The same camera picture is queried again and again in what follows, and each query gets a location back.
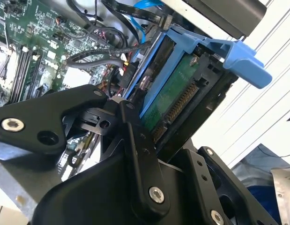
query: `screw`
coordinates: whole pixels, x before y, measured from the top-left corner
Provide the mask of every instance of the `screw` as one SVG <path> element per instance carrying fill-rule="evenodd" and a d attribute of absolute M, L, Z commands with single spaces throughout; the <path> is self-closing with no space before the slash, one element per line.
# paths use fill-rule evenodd
<path fill-rule="evenodd" d="M 164 194 L 161 191 L 161 189 L 157 188 L 157 187 L 151 187 L 149 189 L 149 195 L 150 198 L 155 201 L 156 203 L 163 203 L 164 202 Z"/>
<path fill-rule="evenodd" d="M 10 132 L 19 132 L 24 129 L 24 123 L 16 118 L 8 118 L 1 122 L 3 129 Z"/>
<path fill-rule="evenodd" d="M 127 106 L 129 109 L 134 109 L 134 106 L 133 106 L 131 103 L 127 103 L 126 106 Z"/>
<path fill-rule="evenodd" d="M 210 150 L 210 149 L 206 149 L 206 151 L 207 151 L 207 153 L 208 153 L 210 156 L 213 156 L 213 155 L 214 155 L 214 153 L 212 152 L 212 150 Z"/>
<path fill-rule="evenodd" d="M 95 90 L 94 93 L 95 93 L 96 95 L 102 96 L 101 92 L 99 92 L 99 91 L 97 91 L 97 90 Z"/>
<path fill-rule="evenodd" d="M 190 61 L 190 66 L 193 67 L 197 62 L 198 62 L 198 57 L 197 56 L 193 57 L 192 60 Z"/>
<path fill-rule="evenodd" d="M 142 138 L 142 139 L 146 139 L 146 136 L 144 135 L 144 134 L 140 134 L 140 137 Z"/>
<path fill-rule="evenodd" d="M 223 220 L 222 216 L 220 215 L 220 213 L 218 213 L 218 212 L 215 211 L 215 210 L 212 210 L 212 211 L 210 212 L 210 215 L 211 215 L 213 221 L 215 221 L 215 223 L 216 223 L 217 225 L 224 225 L 224 220 Z"/>
<path fill-rule="evenodd" d="M 25 199 L 21 195 L 17 195 L 15 200 L 20 204 L 24 205 L 25 204 Z"/>

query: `black mounting arm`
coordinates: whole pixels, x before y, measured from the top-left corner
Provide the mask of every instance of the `black mounting arm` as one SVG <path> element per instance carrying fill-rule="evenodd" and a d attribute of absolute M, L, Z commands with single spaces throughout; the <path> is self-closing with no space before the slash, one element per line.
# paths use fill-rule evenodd
<path fill-rule="evenodd" d="M 16 188 L 12 195 L 33 225 L 277 224 L 214 151 L 185 145 L 168 164 L 160 161 L 134 105 L 107 101 L 92 85 L 0 108 L 0 163 L 31 183 L 34 171 L 39 177 L 56 167 L 67 139 L 88 131 L 106 138 L 98 164 L 38 195 L 37 182 L 25 195 L 31 186 L 16 179 L 22 197 Z"/>

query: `bolt hole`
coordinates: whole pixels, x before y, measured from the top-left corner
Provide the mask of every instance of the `bolt hole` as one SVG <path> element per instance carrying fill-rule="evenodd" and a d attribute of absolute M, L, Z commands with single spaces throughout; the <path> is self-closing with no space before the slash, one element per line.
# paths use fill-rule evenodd
<path fill-rule="evenodd" d="M 19 124 L 16 122 L 16 121 L 9 121 L 7 123 L 7 125 L 10 127 L 10 128 L 17 128 L 19 126 Z"/>
<path fill-rule="evenodd" d="M 37 134 L 37 139 L 44 145 L 55 145 L 59 142 L 59 137 L 52 131 L 40 131 Z"/>
<path fill-rule="evenodd" d="M 207 181 L 207 177 L 206 176 L 202 175 L 201 177 L 202 177 L 203 180 Z"/>
<path fill-rule="evenodd" d="M 105 129 L 105 128 L 108 128 L 110 126 L 110 122 L 107 121 L 107 120 L 104 120 L 102 122 L 100 122 L 99 126 L 102 128 L 102 129 Z"/>
<path fill-rule="evenodd" d="M 216 218 L 217 221 L 221 221 L 222 220 L 218 215 L 215 215 L 215 218 Z"/>
<path fill-rule="evenodd" d="M 153 194 L 154 194 L 157 198 L 161 198 L 161 197 L 162 197 L 158 191 L 154 191 Z"/>

